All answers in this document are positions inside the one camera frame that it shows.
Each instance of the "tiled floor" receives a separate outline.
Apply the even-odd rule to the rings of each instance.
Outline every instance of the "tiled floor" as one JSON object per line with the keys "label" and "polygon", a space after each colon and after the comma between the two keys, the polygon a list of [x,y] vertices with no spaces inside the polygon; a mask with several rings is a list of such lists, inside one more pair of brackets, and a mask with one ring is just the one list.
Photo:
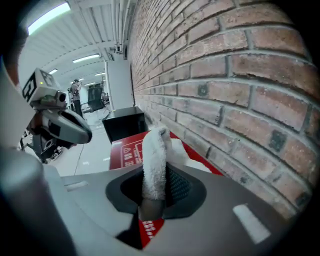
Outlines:
{"label": "tiled floor", "polygon": [[[108,110],[101,109],[84,114],[92,130],[92,139],[88,144],[76,145],[70,149],[63,148],[63,153],[49,165],[56,167],[60,176],[72,176],[98,173],[109,170],[111,143],[109,142],[102,119]],[[26,152],[35,155],[30,148]]]}

